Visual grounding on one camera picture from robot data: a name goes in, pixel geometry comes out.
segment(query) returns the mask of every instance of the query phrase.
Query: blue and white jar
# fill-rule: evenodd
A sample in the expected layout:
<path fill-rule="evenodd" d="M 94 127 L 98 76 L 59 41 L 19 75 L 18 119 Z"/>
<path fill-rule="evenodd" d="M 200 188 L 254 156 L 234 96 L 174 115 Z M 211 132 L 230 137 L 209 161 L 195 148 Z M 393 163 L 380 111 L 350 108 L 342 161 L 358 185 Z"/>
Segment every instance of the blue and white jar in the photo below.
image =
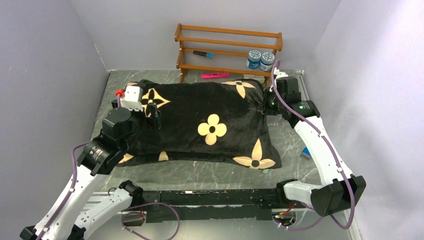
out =
<path fill-rule="evenodd" d="M 260 59 L 259 68 L 262 71 L 268 72 L 273 67 L 276 56 L 272 52 L 264 52 L 262 58 Z"/>
<path fill-rule="evenodd" d="M 261 52 L 258 50 L 252 50 L 247 55 L 246 65 L 250 69 L 257 69 L 261 62 Z"/>

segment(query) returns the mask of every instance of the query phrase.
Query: flower center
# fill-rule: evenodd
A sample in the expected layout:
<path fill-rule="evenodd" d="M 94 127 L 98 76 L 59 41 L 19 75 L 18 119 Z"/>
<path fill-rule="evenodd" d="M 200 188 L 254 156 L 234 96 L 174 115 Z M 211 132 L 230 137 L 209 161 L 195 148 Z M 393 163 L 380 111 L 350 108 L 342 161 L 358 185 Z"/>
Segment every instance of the flower center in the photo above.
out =
<path fill-rule="evenodd" d="M 253 167 L 255 167 L 255 168 L 256 168 L 257 166 L 259 166 L 259 161 L 258 161 L 258 160 L 253 160 L 253 161 L 252 161 L 252 166 L 253 166 Z"/>

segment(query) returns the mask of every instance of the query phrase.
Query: table surface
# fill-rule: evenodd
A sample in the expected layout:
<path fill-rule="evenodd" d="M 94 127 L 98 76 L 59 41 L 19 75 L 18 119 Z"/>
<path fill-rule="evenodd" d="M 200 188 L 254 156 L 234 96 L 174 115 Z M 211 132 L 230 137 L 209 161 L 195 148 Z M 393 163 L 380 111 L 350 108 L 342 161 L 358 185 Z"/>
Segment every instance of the table surface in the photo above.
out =
<path fill-rule="evenodd" d="M 197 70 L 188 70 L 185 82 L 196 83 L 203 79 Z M 289 76 L 299 76 L 295 71 L 286 71 Z M 232 74 L 228 81 L 242 79 L 243 75 Z M 124 88 L 129 82 L 147 79 L 159 84 L 178 83 L 179 70 L 117 70 L 112 71 L 99 107 L 92 137 L 99 134 L 102 119 L 112 109 L 111 101 L 115 91 Z M 305 100 L 303 87 L 302 98 Z M 115 167 L 97 191 L 105 192 L 117 187 L 121 182 L 131 180 L 144 190 L 211 190 L 211 189 L 257 189 L 275 188 L 278 182 L 299 179 L 310 184 L 320 184 L 320 176 L 311 159 L 300 156 L 305 144 L 290 125 L 281 117 L 268 116 L 268 128 L 272 143 L 278 150 L 282 167 L 270 169 L 268 173 L 242 166 L 201 161 L 166 161 L 138 166 Z"/>

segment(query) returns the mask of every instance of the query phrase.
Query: black blanket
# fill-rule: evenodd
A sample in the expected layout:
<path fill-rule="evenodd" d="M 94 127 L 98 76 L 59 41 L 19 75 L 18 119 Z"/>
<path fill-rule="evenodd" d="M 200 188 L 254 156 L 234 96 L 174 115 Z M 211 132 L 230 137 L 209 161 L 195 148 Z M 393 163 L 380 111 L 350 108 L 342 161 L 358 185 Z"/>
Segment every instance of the black blanket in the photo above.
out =
<path fill-rule="evenodd" d="M 225 162 L 251 169 L 282 166 L 259 106 L 262 85 L 253 79 L 223 83 L 157 84 L 141 80 L 141 103 L 157 104 L 161 129 L 141 128 L 127 139 L 118 166 L 172 160 Z"/>

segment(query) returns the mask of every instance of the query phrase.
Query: jar lid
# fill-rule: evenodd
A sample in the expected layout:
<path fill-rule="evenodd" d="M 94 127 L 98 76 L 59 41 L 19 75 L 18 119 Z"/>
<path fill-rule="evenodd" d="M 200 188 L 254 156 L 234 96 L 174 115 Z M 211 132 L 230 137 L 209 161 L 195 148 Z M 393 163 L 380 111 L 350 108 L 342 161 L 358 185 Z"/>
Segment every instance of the jar lid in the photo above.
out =
<path fill-rule="evenodd" d="M 261 60 L 261 52 L 258 50 L 252 50 L 249 52 L 247 58 L 252 62 L 259 62 Z"/>
<path fill-rule="evenodd" d="M 274 56 L 272 52 L 264 52 L 261 58 L 264 64 L 273 64 L 275 59 L 276 59 L 276 56 Z"/>

